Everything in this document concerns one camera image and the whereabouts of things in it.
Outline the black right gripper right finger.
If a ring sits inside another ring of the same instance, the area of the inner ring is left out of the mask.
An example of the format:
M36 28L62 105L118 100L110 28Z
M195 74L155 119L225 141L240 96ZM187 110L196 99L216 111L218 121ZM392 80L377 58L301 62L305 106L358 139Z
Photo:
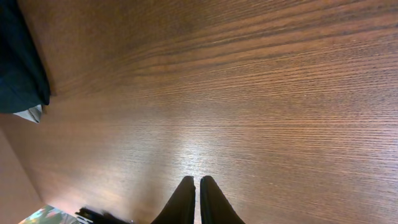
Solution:
M202 224L244 224L209 175L200 181L200 212Z

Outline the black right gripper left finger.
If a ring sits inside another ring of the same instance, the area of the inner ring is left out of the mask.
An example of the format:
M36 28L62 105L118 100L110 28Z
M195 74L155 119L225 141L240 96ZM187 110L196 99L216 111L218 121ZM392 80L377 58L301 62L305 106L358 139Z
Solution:
M193 224L195 189L193 176L185 176L151 224Z

